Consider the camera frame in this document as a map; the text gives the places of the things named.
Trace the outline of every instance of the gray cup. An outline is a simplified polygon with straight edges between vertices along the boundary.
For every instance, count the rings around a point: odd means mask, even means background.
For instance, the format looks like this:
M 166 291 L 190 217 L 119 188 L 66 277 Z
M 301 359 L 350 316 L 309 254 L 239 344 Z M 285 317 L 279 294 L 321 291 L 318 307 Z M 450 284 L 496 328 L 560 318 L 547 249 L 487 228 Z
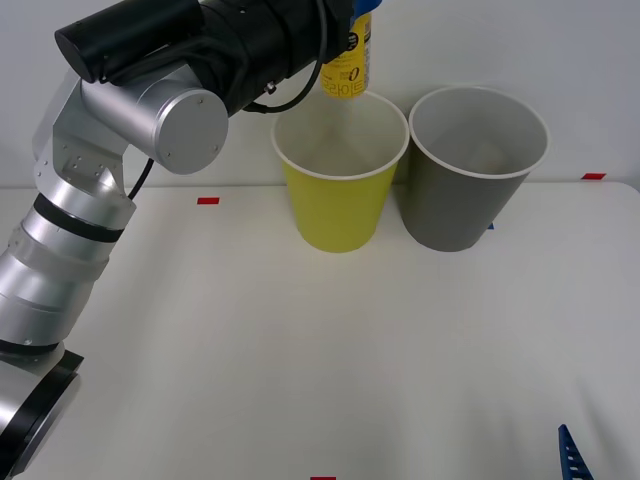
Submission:
M 480 87 L 423 97 L 409 118 L 413 145 L 402 219 L 421 244 L 472 247 L 545 156 L 549 133 L 525 104 Z

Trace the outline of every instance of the can label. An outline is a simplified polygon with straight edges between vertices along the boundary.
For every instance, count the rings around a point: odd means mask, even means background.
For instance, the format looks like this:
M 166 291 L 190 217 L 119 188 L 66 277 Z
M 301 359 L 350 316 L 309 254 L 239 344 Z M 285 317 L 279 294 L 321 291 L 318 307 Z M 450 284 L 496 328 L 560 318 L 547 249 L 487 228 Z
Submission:
M 322 88 L 336 98 L 354 98 L 369 86 L 371 64 L 371 14 L 356 20 L 349 33 L 347 51 L 323 65 Z

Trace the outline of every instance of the black ring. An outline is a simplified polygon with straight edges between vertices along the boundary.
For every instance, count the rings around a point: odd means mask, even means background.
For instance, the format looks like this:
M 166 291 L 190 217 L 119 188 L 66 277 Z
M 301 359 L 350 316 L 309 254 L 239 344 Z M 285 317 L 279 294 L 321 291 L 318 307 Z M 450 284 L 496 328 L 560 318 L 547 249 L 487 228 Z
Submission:
M 66 351 L 58 364 L 33 389 L 0 434 L 0 478 L 11 473 L 42 423 L 76 376 L 83 358 Z
M 38 195 L 33 203 L 33 208 L 45 220 L 49 220 L 56 227 L 60 227 L 67 232 L 79 237 L 93 240 L 100 243 L 116 243 L 124 230 L 109 230 L 108 228 L 92 225 L 82 220 L 72 217 L 64 210 L 51 203 L 44 195 Z
M 27 346 L 27 345 L 18 345 L 17 343 L 5 342 L 4 340 L 0 340 L 0 352 L 1 353 L 10 353 L 12 355 L 42 355 L 43 353 L 49 353 L 56 349 L 58 346 L 57 343 L 53 345 L 44 345 L 44 346 Z

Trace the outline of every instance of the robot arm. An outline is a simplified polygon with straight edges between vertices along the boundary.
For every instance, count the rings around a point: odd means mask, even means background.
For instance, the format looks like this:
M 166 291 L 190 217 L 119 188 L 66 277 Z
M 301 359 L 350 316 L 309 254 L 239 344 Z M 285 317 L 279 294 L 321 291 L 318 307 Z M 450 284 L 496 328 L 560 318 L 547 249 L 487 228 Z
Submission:
M 135 212 L 133 145 L 176 174 L 208 166 L 230 116 L 347 48 L 352 0 L 125 0 L 56 32 L 72 70 L 34 137 L 39 195 L 0 256 L 0 478 L 68 402 L 69 335 Z

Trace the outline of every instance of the paper cup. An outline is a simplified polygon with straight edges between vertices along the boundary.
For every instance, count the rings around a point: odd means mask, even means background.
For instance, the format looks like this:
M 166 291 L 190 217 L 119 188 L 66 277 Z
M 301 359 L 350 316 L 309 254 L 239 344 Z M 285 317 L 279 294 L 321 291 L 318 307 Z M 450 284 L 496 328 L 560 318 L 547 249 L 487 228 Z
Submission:
M 544 160 L 549 133 L 522 102 L 480 87 L 450 87 L 409 117 L 413 148 L 401 205 L 409 233 L 443 252 L 473 246 Z
M 334 253 L 366 244 L 409 138 L 402 112 L 371 92 L 351 100 L 314 93 L 282 114 L 272 141 L 302 237 Z

